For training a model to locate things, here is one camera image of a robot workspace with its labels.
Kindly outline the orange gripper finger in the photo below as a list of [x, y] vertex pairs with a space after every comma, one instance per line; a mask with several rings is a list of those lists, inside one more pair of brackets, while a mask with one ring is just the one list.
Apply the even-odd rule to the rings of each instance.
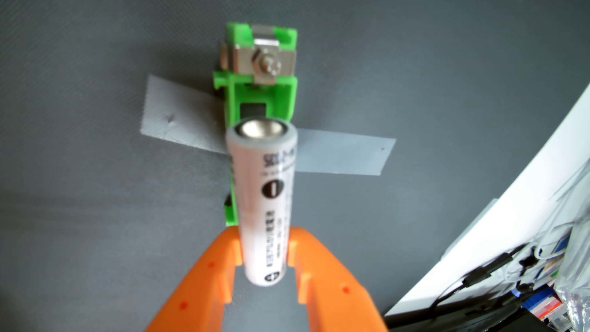
[[290, 229], [287, 262], [310, 331], [387, 331], [369, 292], [311, 232]]
[[145, 331], [221, 331], [242, 265], [237, 226], [223, 230], [189, 269]]

